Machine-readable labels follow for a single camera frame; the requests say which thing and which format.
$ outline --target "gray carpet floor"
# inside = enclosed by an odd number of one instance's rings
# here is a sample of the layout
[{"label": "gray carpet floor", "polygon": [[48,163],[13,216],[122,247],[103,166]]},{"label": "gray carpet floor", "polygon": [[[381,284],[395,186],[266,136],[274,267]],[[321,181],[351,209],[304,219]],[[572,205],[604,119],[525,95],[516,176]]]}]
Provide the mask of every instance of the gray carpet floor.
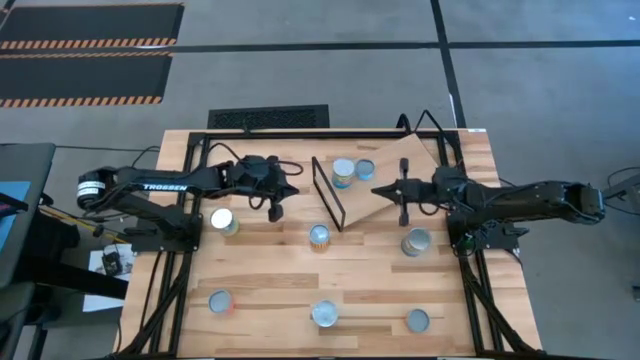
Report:
[{"label": "gray carpet floor", "polygon": [[[633,0],[440,2],[450,41],[640,39]],[[372,40],[437,41],[430,2],[187,0],[178,45]],[[604,187],[609,173],[640,165],[640,48],[453,50],[452,57],[467,125],[488,129],[502,177]],[[425,107],[454,126],[438,50],[194,53],[175,56],[160,105],[0,109],[0,142],[146,147],[166,129],[206,127],[209,109],[324,103],[335,127],[390,127],[401,112],[415,121]],[[46,191],[76,211],[79,174],[134,157],[58,150]],[[139,165],[154,164],[150,154]],[[631,285],[640,283],[640,219],[609,211],[593,227],[530,227],[522,260],[544,348],[637,358],[640,303]],[[81,263],[95,246],[87,238],[67,257]],[[110,352],[118,311],[81,314],[76,300],[50,332],[44,359]],[[32,332],[25,328],[16,359],[26,356]]]}]

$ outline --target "tin can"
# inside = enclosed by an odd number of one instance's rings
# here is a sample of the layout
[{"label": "tin can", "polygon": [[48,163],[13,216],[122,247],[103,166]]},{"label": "tin can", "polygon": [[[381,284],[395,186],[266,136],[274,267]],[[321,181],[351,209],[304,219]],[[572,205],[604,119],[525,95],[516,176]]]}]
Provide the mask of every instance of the tin can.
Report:
[{"label": "tin can", "polygon": [[405,255],[415,257],[425,251],[429,245],[431,245],[431,235],[427,229],[415,228],[402,239],[400,247]]},{"label": "tin can", "polygon": [[413,309],[409,311],[405,319],[409,331],[413,333],[421,333],[427,331],[431,320],[427,312],[422,309]]},{"label": "tin can", "polygon": [[371,180],[373,178],[373,172],[376,169],[376,165],[371,160],[360,159],[356,163],[356,174],[360,180]]},{"label": "tin can", "polygon": [[229,315],[233,313],[233,308],[233,297],[227,290],[216,290],[209,297],[209,310],[211,310],[214,314]]},{"label": "tin can", "polygon": [[227,208],[217,208],[211,213],[211,226],[220,231],[224,236],[231,236],[238,232],[240,224],[231,210]]},{"label": "tin can", "polygon": [[309,242],[313,251],[326,251],[329,248],[329,239],[329,228],[324,225],[313,225],[309,231]]},{"label": "tin can", "polygon": [[338,308],[331,301],[322,300],[313,307],[311,318],[320,327],[333,326],[338,321]]},{"label": "tin can", "polygon": [[338,189],[346,189],[353,182],[355,165],[353,161],[345,158],[336,159],[333,162],[333,176],[331,180]]}]

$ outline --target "robotic arm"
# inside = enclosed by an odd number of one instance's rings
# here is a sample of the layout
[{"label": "robotic arm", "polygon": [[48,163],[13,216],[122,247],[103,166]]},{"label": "robotic arm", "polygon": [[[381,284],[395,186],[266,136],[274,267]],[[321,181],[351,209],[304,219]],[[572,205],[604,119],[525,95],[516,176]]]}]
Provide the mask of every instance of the robotic arm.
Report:
[{"label": "robotic arm", "polygon": [[[133,193],[178,192],[205,199],[240,195],[247,196],[255,210],[269,200],[269,221],[276,222],[283,216],[280,202],[299,192],[286,175],[301,172],[287,174],[280,163],[276,156],[248,155],[235,163],[201,164],[190,172],[103,167],[79,177],[77,203],[87,213],[113,209],[138,217],[138,227],[125,230],[133,251],[192,251],[199,244],[199,214],[185,214],[180,206],[160,206]],[[255,206],[253,198],[260,199]]]},{"label": "robotic arm", "polygon": [[408,169],[408,160],[402,159],[402,179],[371,192],[401,206],[401,226],[409,223],[408,203],[432,204],[448,210],[447,227],[454,250],[459,253],[468,252],[466,238],[475,239],[482,247],[514,249],[517,238],[527,232],[516,229],[514,222],[559,218],[593,225],[605,214],[601,192],[589,185],[542,181],[491,188],[451,167],[437,168],[428,183],[407,179]]}]

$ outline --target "white paper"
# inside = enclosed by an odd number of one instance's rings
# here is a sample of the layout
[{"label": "white paper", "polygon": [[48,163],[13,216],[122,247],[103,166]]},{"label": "white paper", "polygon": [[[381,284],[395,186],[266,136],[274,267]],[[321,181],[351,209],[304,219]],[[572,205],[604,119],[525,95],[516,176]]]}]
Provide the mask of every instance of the white paper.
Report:
[{"label": "white paper", "polygon": [[[92,251],[89,255],[89,270],[104,274],[104,267],[102,264],[102,255],[110,254],[116,251],[120,254],[120,263],[122,264],[122,274],[116,275],[118,279],[129,281],[131,277],[131,269],[133,268],[133,261],[135,257],[131,252],[131,244],[118,244],[109,245],[102,250]],[[83,312],[93,312],[105,309],[112,309],[121,307],[124,305],[124,300],[113,299],[98,295],[85,295],[84,304],[82,305]]]}]

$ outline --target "wooden tabletop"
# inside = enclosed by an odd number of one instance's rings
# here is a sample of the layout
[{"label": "wooden tabletop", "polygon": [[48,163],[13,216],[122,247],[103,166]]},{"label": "wooden tabletop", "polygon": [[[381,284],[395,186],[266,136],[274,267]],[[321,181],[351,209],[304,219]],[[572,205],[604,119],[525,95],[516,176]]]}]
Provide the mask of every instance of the wooden tabletop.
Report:
[{"label": "wooden tabletop", "polygon": [[[182,169],[188,136],[187,130],[165,133],[158,169]],[[487,133],[460,130],[460,139],[469,176],[499,186]],[[224,140],[241,157],[277,155],[302,164],[304,173],[288,178],[300,195],[282,202],[284,217],[277,223],[268,222],[268,206],[251,210],[245,197],[202,203],[205,219],[215,206],[231,208],[240,221],[240,231],[224,238],[205,221],[200,248],[193,256],[178,356],[474,354],[460,269],[448,244],[444,212],[427,217],[410,206],[411,226],[429,229],[433,243],[421,256],[409,258],[402,253],[400,241],[410,227],[398,226],[398,208],[390,206],[339,233],[312,184],[312,156],[319,161],[357,158],[392,141]],[[435,141],[423,143],[439,162]],[[230,158],[218,147],[208,164]],[[153,193],[151,199],[163,205],[176,201],[169,193]],[[321,254],[309,246],[313,224],[326,224],[331,230],[331,245]],[[486,251],[485,255],[496,305],[522,338],[539,348],[520,265],[504,251]],[[135,261],[122,312],[125,345],[138,331],[155,257],[154,253],[141,254]],[[147,316],[155,306],[161,273],[162,265]],[[233,295],[235,312],[231,315],[214,315],[208,309],[209,296],[220,288]],[[310,314],[313,304],[323,299],[337,305],[340,317],[335,326],[320,329]],[[431,317],[425,333],[412,334],[405,325],[407,312],[414,308]],[[490,348],[486,314],[479,308],[485,347]],[[167,314],[171,319],[173,309]],[[170,323],[164,322],[161,350],[168,346]]]}]

